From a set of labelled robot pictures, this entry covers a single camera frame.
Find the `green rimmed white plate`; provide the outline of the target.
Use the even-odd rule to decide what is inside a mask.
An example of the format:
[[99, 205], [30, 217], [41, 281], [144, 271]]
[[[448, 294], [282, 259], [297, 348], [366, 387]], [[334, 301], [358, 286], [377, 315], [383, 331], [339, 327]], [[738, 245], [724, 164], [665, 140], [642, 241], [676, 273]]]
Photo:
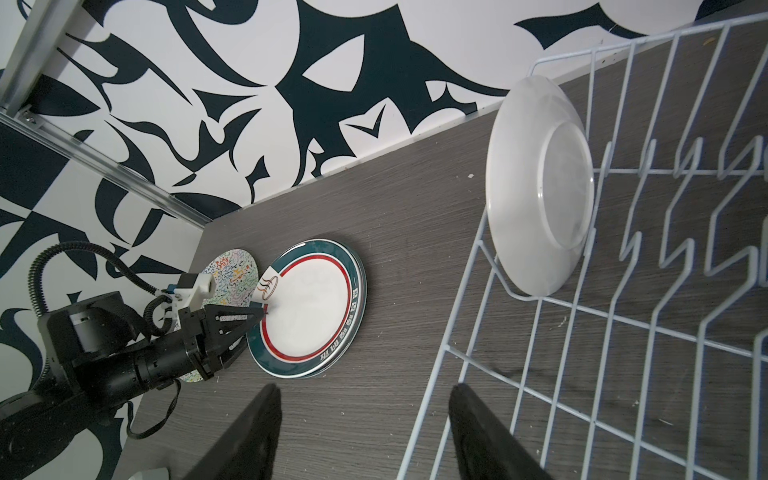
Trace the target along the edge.
[[283, 252], [253, 292], [264, 319], [247, 335], [250, 354], [280, 379], [318, 376], [351, 346], [367, 301], [361, 258], [349, 246], [310, 239]]

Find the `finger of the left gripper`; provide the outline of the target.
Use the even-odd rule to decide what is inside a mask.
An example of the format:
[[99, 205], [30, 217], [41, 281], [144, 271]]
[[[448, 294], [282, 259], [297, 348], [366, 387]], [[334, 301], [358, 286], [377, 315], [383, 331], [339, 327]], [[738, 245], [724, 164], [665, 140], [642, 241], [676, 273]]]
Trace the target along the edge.
[[224, 354], [241, 348], [243, 339], [266, 316], [265, 305], [257, 302], [245, 307], [207, 304], [203, 312], [208, 354]]

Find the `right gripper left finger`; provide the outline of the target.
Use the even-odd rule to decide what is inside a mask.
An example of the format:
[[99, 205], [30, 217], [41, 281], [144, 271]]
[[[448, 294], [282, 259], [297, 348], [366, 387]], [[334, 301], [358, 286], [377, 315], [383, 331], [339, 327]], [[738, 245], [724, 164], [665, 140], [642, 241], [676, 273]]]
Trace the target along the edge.
[[265, 385], [185, 479], [271, 479], [282, 423], [281, 391]]

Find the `colourful squiggle pattern plate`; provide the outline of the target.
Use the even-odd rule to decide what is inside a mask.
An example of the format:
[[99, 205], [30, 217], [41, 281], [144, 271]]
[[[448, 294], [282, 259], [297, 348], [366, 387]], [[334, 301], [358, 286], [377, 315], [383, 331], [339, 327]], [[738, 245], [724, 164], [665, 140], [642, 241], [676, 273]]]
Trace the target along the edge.
[[[259, 280], [254, 257], [242, 249], [228, 250], [218, 255], [201, 273], [213, 275], [216, 290], [214, 296], [204, 301], [199, 310], [203, 310], [207, 304], [248, 306]], [[180, 311], [179, 318], [175, 320], [175, 331], [183, 329]]]

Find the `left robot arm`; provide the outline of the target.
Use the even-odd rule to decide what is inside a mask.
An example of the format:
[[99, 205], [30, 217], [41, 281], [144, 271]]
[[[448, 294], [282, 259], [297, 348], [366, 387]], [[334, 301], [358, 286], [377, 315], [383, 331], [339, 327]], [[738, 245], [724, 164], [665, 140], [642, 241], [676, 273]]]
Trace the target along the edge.
[[[48, 262], [68, 251], [104, 258], [140, 289], [152, 294], [144, 314], [110, 292], [51, 311], [43, 292]], [[196, 372], [208, 380], [228, 368], [244, 350], [241, 338], [261, 323], [264, 307], [204, 305], [194, 295], [214, 288], [198, 275], [184, 274], [185, 292], [177, 308], [179, 329], [170, 320], [157, 327], [151, 318], [159, 303], [176, 294], [141, 279], [110, 250], [86, 241], [47, 248], [32, 262], [29, 296], [46, 349], [41, 374], [30, 389], [1, 403], [1, 476], [23, 479], [61, 454], [75, 436], [107, 422], [130, 400], [153, 389], [179, 388], [182, 376]]]

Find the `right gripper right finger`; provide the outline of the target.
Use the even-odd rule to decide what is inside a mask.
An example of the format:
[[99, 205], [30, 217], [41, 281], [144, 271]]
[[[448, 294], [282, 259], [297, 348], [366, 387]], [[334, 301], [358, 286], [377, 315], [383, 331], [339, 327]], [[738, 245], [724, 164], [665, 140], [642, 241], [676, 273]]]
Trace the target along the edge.
[[551, 479], [465, 383], [449, 398], [449, 419], [461, 479]]

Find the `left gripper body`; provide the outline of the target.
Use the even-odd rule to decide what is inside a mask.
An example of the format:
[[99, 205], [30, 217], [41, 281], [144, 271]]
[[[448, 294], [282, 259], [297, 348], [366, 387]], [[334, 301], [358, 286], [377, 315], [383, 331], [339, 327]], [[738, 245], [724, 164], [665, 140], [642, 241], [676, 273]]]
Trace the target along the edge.
[[183, 329], [166, 334], [149, 345], [129, 352], [119, 361], [121, 390], [151, 390], [196, 372], [208, 380], [228, 368], [240, 354], [240, 348], [224, 354], [205, 350], [203, 310], [181, 310]]

